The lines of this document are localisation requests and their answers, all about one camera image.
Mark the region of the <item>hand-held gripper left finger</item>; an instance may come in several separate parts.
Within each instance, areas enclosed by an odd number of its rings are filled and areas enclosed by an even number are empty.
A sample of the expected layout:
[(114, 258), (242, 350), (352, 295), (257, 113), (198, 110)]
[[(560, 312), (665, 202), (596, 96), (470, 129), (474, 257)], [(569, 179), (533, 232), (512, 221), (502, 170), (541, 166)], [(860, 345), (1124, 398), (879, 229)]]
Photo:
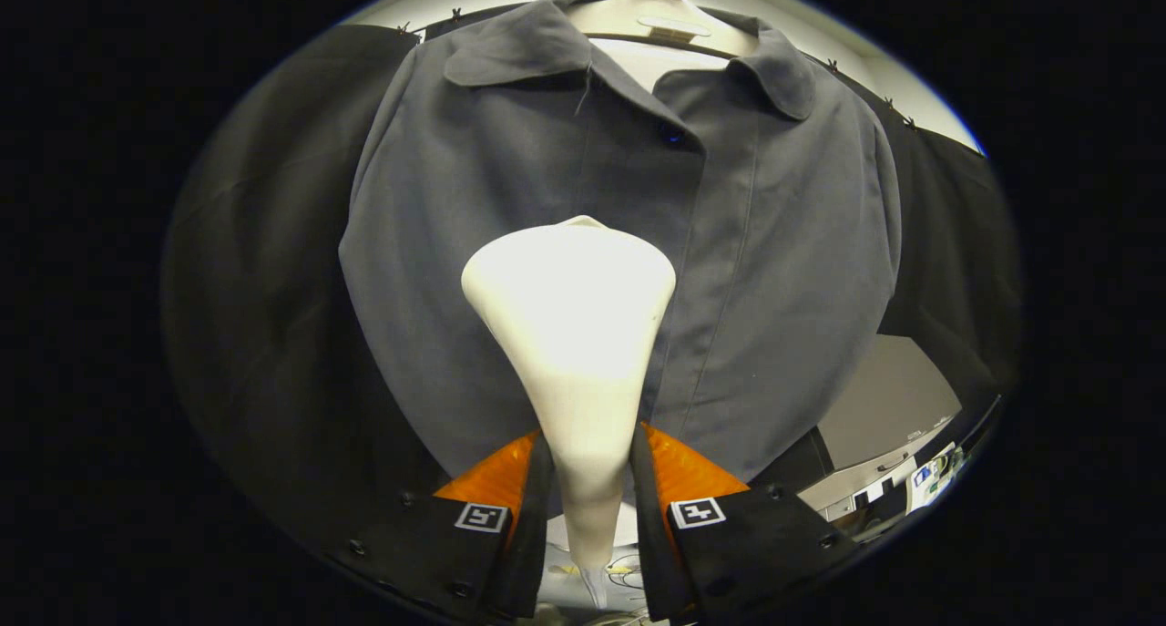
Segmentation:
[(343, 539), (340, 571), (444, 623), (510, 623), (536, 612), (554, 477), (545, 436), (520, 436), (429, 494)]

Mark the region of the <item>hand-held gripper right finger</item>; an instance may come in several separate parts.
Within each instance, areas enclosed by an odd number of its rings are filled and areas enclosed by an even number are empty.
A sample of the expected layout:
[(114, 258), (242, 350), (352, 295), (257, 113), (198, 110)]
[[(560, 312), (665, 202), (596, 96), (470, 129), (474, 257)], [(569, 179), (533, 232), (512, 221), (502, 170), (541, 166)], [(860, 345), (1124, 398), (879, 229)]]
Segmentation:
[(630, 444), (649, 617), (778, 623), (861, 548), (780, 484), (750, 487), (658, 428)]

